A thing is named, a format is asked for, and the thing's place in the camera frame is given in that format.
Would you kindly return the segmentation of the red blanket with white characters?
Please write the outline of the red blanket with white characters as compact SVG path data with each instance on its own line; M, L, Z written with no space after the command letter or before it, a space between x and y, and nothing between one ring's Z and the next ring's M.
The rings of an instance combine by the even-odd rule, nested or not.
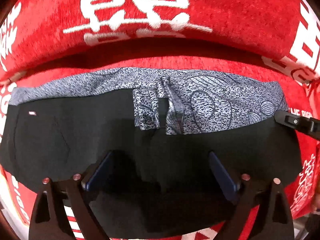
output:
M319 18L307 0L1 0L1 142L15 88L124 67L276 81L286 112L319 120ZM319 141L293 130L302 170L281 183L294 227L319 207ZM29 239L38 193L1 165L1 239ZM215 239L234 209L188 233L108 237Z

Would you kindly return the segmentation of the black pants with grey waistband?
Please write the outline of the black pants with grey waistband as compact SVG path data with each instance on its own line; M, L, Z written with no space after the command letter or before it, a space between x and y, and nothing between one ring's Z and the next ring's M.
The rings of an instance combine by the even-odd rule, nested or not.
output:
M230 217L210 168L291 184L297 135L276 81L212 70L124 67L15 88L1 165L28 189L66 180L107 157L89 207L110 237L159 238Z

